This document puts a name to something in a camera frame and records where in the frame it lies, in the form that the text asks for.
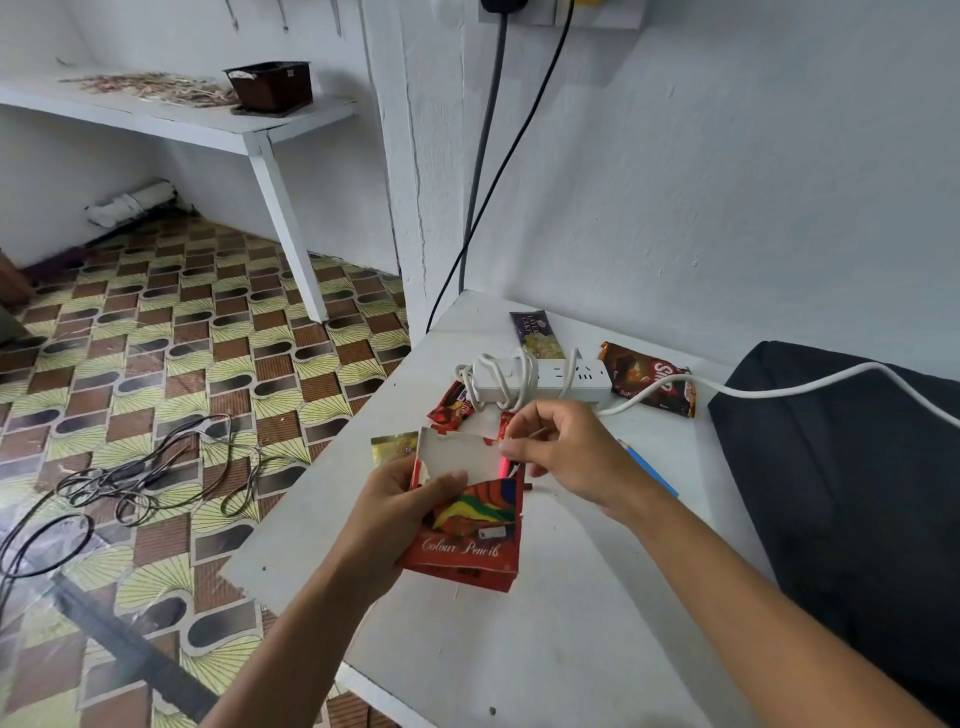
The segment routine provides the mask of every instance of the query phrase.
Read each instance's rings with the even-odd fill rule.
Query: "black cable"
[[[218,422],[222,420],[228,421],[227,434],[223,437],[213,437],[205,431],[200,430],[201,425],[204,425],[208,421]],[[194,434],[197,435],[196,446],[194,446],[193,442],[188,442],[176,451],[173,451],[173,448],[177,444],[191,438]],[[50,498],[54,496],[62,497],[74,508],[83,508],[103,498],[110,498],[116,501],[114,515],[121,525],[125,525],[126,527],[140,525],[157,511],[182,508],[198,500],[206,499],[207,496],[216,491],[227,477],[229,464],[233,460],[233,449],[237,447],[234,441],[235,434],[236,432],[233,430],[233,420],[230,415],[198,416],[172,429],[160,441],[156,448],[143,457],[121,463],[113,468],[87,468],[76,473],[71,473],[61,480],[53,490],[44,494],[31,506],[27,513],[13,525],[13,528],[7,533],[3,541],[0,542],[0,625],[3,624],[7,601],[10,598],[16,580],[40,576],[59,569],[79,555],[86,548],[90,539],[93,538],[95,527],[93,519],[82,512],[68,513],[57,516],[44,523],[12,552],[12,549],[14,549],[13,542],[36,512],[50,500]],[[199,452],[201,442],[227,446],[227,458],[223,470],[213,483],[202,488],[200,492],[194,496],[188,497],[179,503],[161,504],[158,495],[148,493],[147,489],[162,478],[163,475],[176,464],[177,459],[184,452],[193,447],[197,447],[197,457],[203,457],[203,454]],[[249,450],[250,452],[247,456],[255,454],[256,462],[252,464],[247,479],[227,493],[220,503],[221,513],[230,518],[240,515],[244,509],[250,505],[254,495],[254,483],[268,462],[274,460],[286,460],[291,463],[300,462],[296,458],[286,455],[264,455],[263,450],[257,445],[250,446]],[[230,508],[230,503],[241,493],[243,493],[243,498],[240,501],[239,507]],[[54,563],[37,566],[35,560],[28,556],[31,547],[36,544],[37,540],[44,533],[54,526],[70,519],[80,519],[84,525],[84,533],[80,542],[74,546],[66,556],[63,556]],[[29,570],[21,569],[24,562],[29,564]]]
[[[460,293],[463,293],[464,275],[466,274],[467,270],[466,254],[470,245],[470,241],[473,239],[473,234],[476,232],[477,226],[480,224],[480,218],[483,217],[484,210],[487,209],[487,204],[490,202],[493,191],[496,189],[496,184],[500,181],[500,177],[503,175],[503,170],[507,168],[507,162],[509,162],[510,158],[514,155],[516,146],[520,143],[520,139],[522,139],[523,135],[526,133],[527,127],[530,126],[530,122],[533,120],[534,114],[537,113],[537,108],[540,106],[540,101],[543,99],[543,93],[546,91],[547,84],[550,82],[550,77],[553,75],[553,69],[557,66],[557,60],[560,58],[560,52],[564,49],[564,44],[566,43],[566,34],[569,32],[570,22],[573,20],[573,6],[574,2],[573,0],[570,0],[569,7],[566,11],[564,29],[560,34],[560,40],[557,42],[557,50],[553,52],[553,59],[550,61],[550,65],[546,69],[546,74],[543,76],[543,81],[540,84],[540,90],[537,92],[537,98],[534,100],[533,106],[530,107],[530,113],[527,114],[527,118],[523,122],[523,126],[520,127],[520,131],[516,134],[514,143],[510,145],[510,151],[507,152],[507,156],[503,158],[503,161],[500,163],[500,168],[493,176],[493,182],[491,182],[490,189],[487,191],[487,197],[484,199],[483,205],[480,206],[480,211],[477,213],[476,219],[473,220],[472,227],[469,230],[469,235],[467,235],[466,239],[464,240],[464,245],[457,254],[456,259],[453,261],[453,265],[450,266],[450,272],[446,276],[444,287],[440,289],[440,295],[437,296],[437,300],[433,304],[433,310],[430,311],[430,318],[427,320],[426,324],[427,331],[429,331],[430,327],[433,326],[433,319],[434,316],[437,315],[437,308],[440,306],[440,300],[444,297],[446,287],[450,284],[450,280],[453,278],[453,273],[457,270],[458,265],[461,266]]]
[[[480,189],[480,173],[483,172],[483,158],[487,154],[487,140],[490,138],[490,124],[493,121],[493,109],[496,107],[496,97],[500,92],[500,75],[503,72],[503,51],[507,47],[507,14],[500,14],[500,25],[496,33],[496,53],[493,56],[493,77],[490,80],[490,93],[487,95],[487,110],[483,115],[483,126],[480,127],[480,142],[477,144],[477,159],[473,163],[473,183],[470,185],[470,200],[467,205],[467,220],[464,223],[465,251],[473,236],[473,210],[477,204],[477,192]],[[464,275],[467,273],[467,257],[464,255],[460,265],[460,291],[464,290]]]

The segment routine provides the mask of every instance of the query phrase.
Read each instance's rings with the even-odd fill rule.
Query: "person's left hand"
[[[370,473],[324,561],[325,567],[334,569],[368,604],[396,583],[402,571],[396,560],[413,543],[423,516],[467,487],[467,471],[458,471],[408,490],[413,469],[414,456],[410,455]]]

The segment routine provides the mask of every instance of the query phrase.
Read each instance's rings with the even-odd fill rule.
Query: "forearm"
[[[938,726],[679,501],[637,477],[623,519],[767,726]]]
[[[367,604],[324,564],[276,621],[203,728],[312,726]]]

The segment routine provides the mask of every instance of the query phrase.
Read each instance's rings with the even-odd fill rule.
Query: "power strip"
[[[496,365],[503,373],[507,388],[512,396],[520,391],[523,370],[519,359],[496,359]],[[568,359],[536,359],[537,391],[527,391],[527,400],[556,398],[564,389],[564,375],[569,366]],[[503,391],[491,368],[477,359],[473,365],[473,387],[478,401],[503,401]],[[573,374],[573,382],[565,398],[588,402],[604,403],[611,397],[613,384],[607,367],[599,359],[580,359]]]

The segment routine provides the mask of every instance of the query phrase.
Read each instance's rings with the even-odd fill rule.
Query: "white table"
[[[227,563],[223,575],[283,610],[333,543],[372,468],[370,439],[425,423],[458,363],[512,355],[508,312],[466,292]],[[556,314],[567,351],[613,340],[723,381],[729,367]],[[638,406],[605,419],[693,511],[772,578],[701,392],[694,420]],[[495,407],[463,431],[494,435]],[[524,499],[508,595],[416,573],[367,613],[338,682],[403,726],[746,726],[745,700],[632,535],[549,476]],[[492,716],[490,707],[495,707]]]
[[[116,69],[64,68],[58,74],[0,78],[0,104],[46,111],[118,129],[246,155],[274,221],[276,236],[314,321],[326,319],[326,306],[310,265],[310,257],[286,185],[274,158],[273,145],[319,129],[355,113],[355,102],[321,96],[313,104],[280,119],[231,114],[229,108],[191,109],[144,101],[128,93],[90,93],[62,79],[79,79]]]

